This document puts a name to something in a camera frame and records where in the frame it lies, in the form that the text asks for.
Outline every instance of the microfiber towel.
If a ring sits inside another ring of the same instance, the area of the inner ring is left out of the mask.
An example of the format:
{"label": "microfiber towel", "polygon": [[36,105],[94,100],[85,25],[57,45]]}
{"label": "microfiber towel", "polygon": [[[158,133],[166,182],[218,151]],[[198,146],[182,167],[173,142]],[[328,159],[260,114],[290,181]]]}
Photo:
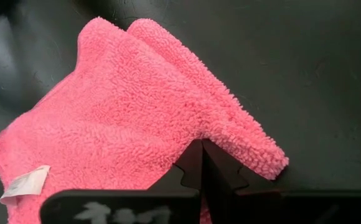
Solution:
{"label": "microfiber towel", "polygon": [[202,86],[197,75],[108,21],[90,21],[78,37],[75,70],[0,133],[5,189],[15,177],[50,166],[40,195],[8,206],[9,224],[39,223],[42,202],[61,190],[147,189],[196,138],[210,138],[275,178],[288,158],[261,129],[239,121],[253,118],[215,77],[207,75],[212,84]]}

